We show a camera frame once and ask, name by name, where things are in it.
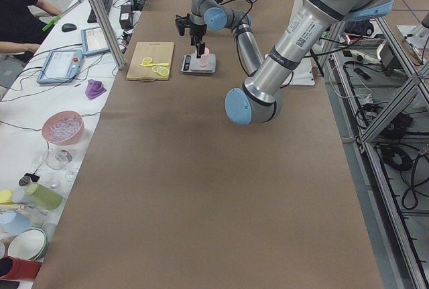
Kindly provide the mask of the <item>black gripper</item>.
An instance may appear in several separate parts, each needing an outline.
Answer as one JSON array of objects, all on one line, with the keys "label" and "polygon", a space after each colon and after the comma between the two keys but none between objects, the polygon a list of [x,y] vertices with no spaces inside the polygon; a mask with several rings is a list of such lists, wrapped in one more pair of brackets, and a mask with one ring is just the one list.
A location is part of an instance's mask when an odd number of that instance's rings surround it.
[{"label": "black gripper", "polygon": [[186,16],[175,15],[174,21],[180,36],[184,36],[186,29],[189,29],[190,44],[196,46],[196,57],[202,58],[205,53],[204,36],[206,35],[207,25],[200,21],[197,16],[189,13]]}]

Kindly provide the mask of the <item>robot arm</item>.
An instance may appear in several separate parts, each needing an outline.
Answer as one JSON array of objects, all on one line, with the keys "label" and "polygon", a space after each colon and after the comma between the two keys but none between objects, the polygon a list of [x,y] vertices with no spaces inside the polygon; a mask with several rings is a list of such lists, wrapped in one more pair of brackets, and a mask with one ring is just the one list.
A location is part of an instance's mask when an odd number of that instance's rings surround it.
[{"label": "robot arm", "polygon": [[225,111],[237,125],[263,123],[282,109],[280,89],[324,31],[340,21],[387,15],[393,0],[302,0],[284,34],[267,57],[257,62],[240,88],[225,97]]},{"label": "robot arm", "polygon": [[175,16],[179,35],[184,36],[188,30],[190,45],[194,47],[193,53],[184,56],[182,72],[211,74],[215,71],[216,56],[204,42],[207,30],[231,31],[239,63],[247,76],[260,67],[263,58],[251,31],[249,11],[237,11],[226,4],[224,0],[192,0],[190,13]]}]

